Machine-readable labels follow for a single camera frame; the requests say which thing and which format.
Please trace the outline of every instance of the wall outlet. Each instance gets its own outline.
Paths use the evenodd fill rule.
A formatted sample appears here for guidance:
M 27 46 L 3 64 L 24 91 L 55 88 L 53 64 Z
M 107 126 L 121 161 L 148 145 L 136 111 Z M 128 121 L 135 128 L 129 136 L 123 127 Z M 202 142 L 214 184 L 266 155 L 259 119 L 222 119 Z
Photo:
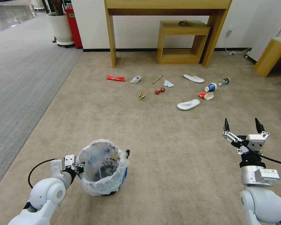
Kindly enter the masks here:
M 234 28 L 234 26 L 229 26 L 228 27 L 228 31 L 226 32 L 226 37 L 230 36 L 230 34 L 232 33 L 233 28 Z

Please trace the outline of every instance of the paper cup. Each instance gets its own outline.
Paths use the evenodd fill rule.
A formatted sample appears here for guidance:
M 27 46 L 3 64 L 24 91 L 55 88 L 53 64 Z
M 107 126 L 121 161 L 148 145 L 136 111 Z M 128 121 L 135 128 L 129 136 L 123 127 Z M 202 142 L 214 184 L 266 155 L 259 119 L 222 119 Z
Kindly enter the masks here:
M 210 85 L 208 85 L 207 87 L 204 88 L 204 91 L 206 91 L 206 92 L 214 91 L 217 88 L 218 87 L 217 87 L 216 83 L 211 83 Z
M 214 93 L 213 92 L 202 92 L 198 94 L 199 97 L 205 100 L 213 99 Z

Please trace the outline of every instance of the trash can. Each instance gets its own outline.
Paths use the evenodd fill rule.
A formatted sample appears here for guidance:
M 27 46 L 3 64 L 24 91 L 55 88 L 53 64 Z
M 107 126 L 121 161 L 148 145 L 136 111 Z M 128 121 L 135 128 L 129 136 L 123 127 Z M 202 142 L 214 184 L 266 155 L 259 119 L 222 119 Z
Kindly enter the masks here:
M 66 8 L 65 12 L 67 13 L 67 17 L 68 17 L 70 29 L 72 31 L 72 36 L 73 36 L 75 47 L 76 47 L 76 49 L 82 48 L 82 42 L 81 42 L 73 7 Z
M 92 196 L 110 195 L 123 185 L 130 151 L 122 152 L 109 140 L 99 139 L 82 149 L 76 162 L 84 163 L 79 175 L 82 189 Z

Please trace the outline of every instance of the trash bin liner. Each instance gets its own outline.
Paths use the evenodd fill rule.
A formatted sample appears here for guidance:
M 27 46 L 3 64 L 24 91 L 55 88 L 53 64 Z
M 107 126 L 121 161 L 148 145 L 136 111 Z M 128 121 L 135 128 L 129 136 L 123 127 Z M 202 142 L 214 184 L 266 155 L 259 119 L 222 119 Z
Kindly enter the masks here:
M 127 176 L 129 152 L 121 151 L 105 139 L 93 141 L 82 149 L 77 163 L 85 163 L 80 174 L 82 189 L 92 195 L 108 195 L 119 190 Z

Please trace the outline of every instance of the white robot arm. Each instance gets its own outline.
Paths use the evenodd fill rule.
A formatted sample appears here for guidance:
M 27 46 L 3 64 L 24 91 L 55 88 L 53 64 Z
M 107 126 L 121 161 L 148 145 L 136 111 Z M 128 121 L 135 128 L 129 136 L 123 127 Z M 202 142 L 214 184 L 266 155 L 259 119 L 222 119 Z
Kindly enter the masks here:
M 245 211 L 248 225 L 263 223 L 281 223 L 281 198 L 266 187 L 279 180 L 277 170 L 266 169 L 261 161 L 261 149 L 270 133 L 264 131 L 263 125 L 255 118 L 259 134 L 236 136 L 229 130 L 225 119 L 224 138 L 237 148 L 242 161 L 239 164 L 241 181 L 245 190 L 240 193 L 240 202 Z
M 75 165 L 75 155 L 67 155 L 64 159 L 52 160 L 50 163 L 51 177 L 36 183 L 25 207 L 8 225 L 50 225 L 50 219 L 59 208 L 75 175 L 83 173 L 83 164 Z

